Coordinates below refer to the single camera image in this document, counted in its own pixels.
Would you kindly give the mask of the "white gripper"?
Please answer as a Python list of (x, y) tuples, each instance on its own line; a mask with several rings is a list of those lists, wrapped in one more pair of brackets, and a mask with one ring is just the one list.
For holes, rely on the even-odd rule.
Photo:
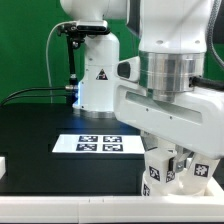
[(169, 171), (182, 172), (192, 151), (224, 158), (223, 92), (195, 87), (167, 103), (154, 101), (136, 83), (120, 80), (114, 90), (114, 113), (119, 121), (142, 130), (146, 151), (158, 147), (157, 137), (179, 145), (169, 160)]

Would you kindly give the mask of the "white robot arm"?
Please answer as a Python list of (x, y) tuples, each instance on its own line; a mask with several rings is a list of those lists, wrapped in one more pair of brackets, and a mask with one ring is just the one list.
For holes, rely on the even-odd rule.
[(224, 157), (224, 88), (203, 77), (220, 0), (60, 0), (72, 33), (86, 45), (73, 108), (115, 117), (159, 146), (146, 168), (208, 176)]

